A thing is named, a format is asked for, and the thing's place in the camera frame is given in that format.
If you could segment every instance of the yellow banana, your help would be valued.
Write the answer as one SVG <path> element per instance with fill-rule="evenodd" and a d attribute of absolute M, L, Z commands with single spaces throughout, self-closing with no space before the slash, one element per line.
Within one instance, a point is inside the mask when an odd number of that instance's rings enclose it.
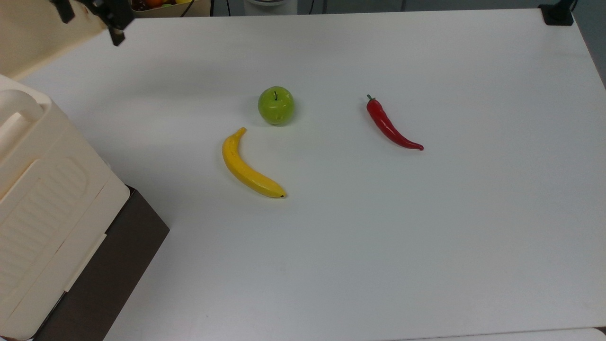
<path fill-rule="evenodd" d="M 240 157 L 238 146 L 240 145 L 240 138 L 242 138 L 244 133 L 246 133 L 246 128 L 240 128 L 223 142 L 223 160 L 227 169 L 246 186 L 262 195 L 270 198 L 284 198 L 286 192 L 284 192 L 277 182 L 252 169 Z"/>

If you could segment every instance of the table surface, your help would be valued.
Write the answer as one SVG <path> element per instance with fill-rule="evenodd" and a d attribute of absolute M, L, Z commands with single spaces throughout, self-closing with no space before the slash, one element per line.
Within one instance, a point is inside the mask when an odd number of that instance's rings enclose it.
<path fill-rule="evenodd" d="M 539 10 L 137 20 L 24 80 L 171 233 L 107 340 L 606 325 L 606 92 Z M 260 93 L 296 101 L 264 123 Z M 425 150 L 373 125 L 366 94 Z M 282 184 L 238 182 L 221 144 Z"/>
<path fill-rule="evenodd" d="M 593 328 L 527 333 L 492 334 L 459 337 L 441 337 L 431 341 L 604 341 L 604 333 Z"/>

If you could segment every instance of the green apple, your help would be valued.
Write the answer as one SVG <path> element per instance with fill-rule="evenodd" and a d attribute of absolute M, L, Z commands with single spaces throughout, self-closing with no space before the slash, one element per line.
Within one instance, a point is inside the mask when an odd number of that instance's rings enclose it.
<path fill-rule="evenodd" d="M 286 123 L 295 112 L 293 95 L 281 86 L 273 86 L 259 97 L 259 113 L 269 124 Z"/>

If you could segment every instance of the floor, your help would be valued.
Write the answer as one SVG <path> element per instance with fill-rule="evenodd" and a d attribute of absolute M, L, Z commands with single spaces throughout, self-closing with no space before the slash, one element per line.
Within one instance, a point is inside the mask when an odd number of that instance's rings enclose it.
<path fill-rule="evenodd" d="M 228 0 L 231 15 L 244 15 L 244 1 Z M 556 0 L 404 0 L 406 11 L 480 10 L 536 8 Z M 312 0 L 298 0 L 299 14 L 307 14 Z M 368 13 L 400 11 L 402 0 L 328 0 L 327 13 Z M 322 13 L 322 0 L 313 0 L 312 14 Z M 215 1 L 215 15 L 227 16 L 227 1 Z M 606 84 L 606 1 L 579 0 L 574 17 L 587 43 L 602 82 Z"/>

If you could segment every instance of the red chili pepper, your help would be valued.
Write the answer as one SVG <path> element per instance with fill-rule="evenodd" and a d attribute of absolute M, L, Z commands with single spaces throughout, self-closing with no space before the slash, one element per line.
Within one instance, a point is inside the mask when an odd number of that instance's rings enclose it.
<path fill-rule="evenodd" d="M 381 132 L 383 132 L 387 138 L 404 148 L 423 150 L 423 146 L 408 140 L 406 137 L 403 137 L 398 130 L 396 130 L 389 118 L 387 118 L 387 114 L 383 110 L 383 107 L 379 101 L 372 98 L 370 95 L 367 96 L 370 101 L 368 101 L 368 104 L 366 104 L 366 110 L 368 110 L 370 117 L 372 117 L 377 127 L 379 127 Z"/>

